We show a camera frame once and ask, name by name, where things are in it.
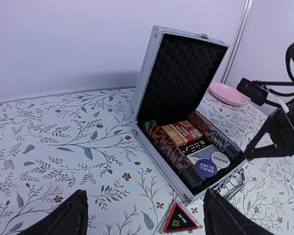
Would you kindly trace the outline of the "aluminium poker case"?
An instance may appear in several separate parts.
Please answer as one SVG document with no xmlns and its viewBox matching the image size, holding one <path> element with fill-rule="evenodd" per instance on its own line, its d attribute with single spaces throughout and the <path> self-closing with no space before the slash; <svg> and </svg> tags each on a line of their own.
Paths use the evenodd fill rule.
<svg viewBox="0 0 294 235">
<path fill-rule="evenodd" d="M 215 177 L 204 178 L 199 187 L 189 190 L 142 132 L 142 126 L 149 120 L 160 126 L 184 121 L 194 111 L 204 116 L 198 106 L 227 49 L 226 43 L 205 34 L 154 25 L 140 70 L 132 103 L 133 132 L 161 174 L 186 203 L 201 197 L 207 189 L 224 184 L 235 173 L 243 175 L 244 155 L 230 161 L 230 166 L 220 170 Z"/>
</svg>

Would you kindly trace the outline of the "triangular all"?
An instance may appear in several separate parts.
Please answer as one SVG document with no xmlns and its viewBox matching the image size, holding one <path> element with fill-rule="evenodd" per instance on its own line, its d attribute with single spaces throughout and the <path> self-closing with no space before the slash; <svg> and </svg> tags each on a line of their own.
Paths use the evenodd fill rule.
<svg viewBox="0 0 294 235">
<path fill-rule="evenodd" d="M 187 213 L 187 211 L 177 202 L 174 202 L 162 232 L 174 233 L 196 230 L 198 228 L 198 223 L 195 222 L 195 220 Z"/>
</svg>

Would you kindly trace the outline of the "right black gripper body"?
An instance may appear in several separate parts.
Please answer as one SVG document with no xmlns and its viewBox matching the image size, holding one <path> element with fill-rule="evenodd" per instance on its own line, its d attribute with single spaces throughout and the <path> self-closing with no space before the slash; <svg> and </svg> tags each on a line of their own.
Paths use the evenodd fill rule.
<svg viewBox="0 0 294 235">
<path fill-rule="evenodd" d="M 294 101 L 288 106 L 282 106 L 270 115 L 272 121 L 277 121 L 278 140 L 282 141 L 287 156 L 294 155 Z"/>
</svg>

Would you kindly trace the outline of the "red playing card deck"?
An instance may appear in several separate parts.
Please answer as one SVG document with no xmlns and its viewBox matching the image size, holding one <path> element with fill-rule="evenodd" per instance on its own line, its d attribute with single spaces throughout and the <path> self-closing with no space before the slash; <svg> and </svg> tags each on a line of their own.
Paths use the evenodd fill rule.
<svg viewBox="0 0 294 235">
<path fill-rule="evenodd" d="M 162 128 L 179 147 L 191 144 L 203 137 L 203 134 L 187 120 L 165 125 Z"/>
</svg>

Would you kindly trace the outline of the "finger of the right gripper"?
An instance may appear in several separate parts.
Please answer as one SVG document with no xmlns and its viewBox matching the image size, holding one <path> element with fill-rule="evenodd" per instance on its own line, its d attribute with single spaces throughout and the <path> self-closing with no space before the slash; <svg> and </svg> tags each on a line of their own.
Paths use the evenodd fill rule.
<svg viewBox="0 0 294 235">
<path fill-rule="evenodd" d="M 258 158 L 278 158 L 286 156 L 288 156 L 286 150 L 276 147 L 274 144 L 259 148 L 248 146 L 248 148 L 245 150 L 245 158 L 249 161 Z"/>
<path fill-rule="evenodd" d="M 273 115 L 268 116 L 258 133 L 254 136 L 254 138 L 250 141 L 250 143 L 247 145 L 246 149 L 248 146 L 256 148 L 256 145 L 259 143 L 261 138 L 265 135 L 268 134 L 272 144 L 274 144 L 274 117 Z"/>
</svg>

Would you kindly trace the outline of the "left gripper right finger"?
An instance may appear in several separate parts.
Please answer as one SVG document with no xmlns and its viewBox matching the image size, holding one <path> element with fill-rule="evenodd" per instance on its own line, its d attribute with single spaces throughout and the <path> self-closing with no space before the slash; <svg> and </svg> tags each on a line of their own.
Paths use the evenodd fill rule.
<svg viewBox="0 0 294 235">
<path fill-rule="evenodd" d="M 265 228 L 245 217 L 223 196 L 208 189 L 203 199 L 207 235 L 270 235 Z"/>
</svg>

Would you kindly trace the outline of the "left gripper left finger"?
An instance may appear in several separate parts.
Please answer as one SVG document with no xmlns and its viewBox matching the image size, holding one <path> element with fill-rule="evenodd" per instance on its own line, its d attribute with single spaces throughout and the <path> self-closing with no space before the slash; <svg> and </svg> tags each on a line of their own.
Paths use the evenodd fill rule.
<svg viewBox="0 0 294 235">
<path fill-rule="evenodd" d="M 21 235 L 85 235 L 88 228 L 88 199 L 77 190 L 48 216 L 21 231 Z"/>
</svg>

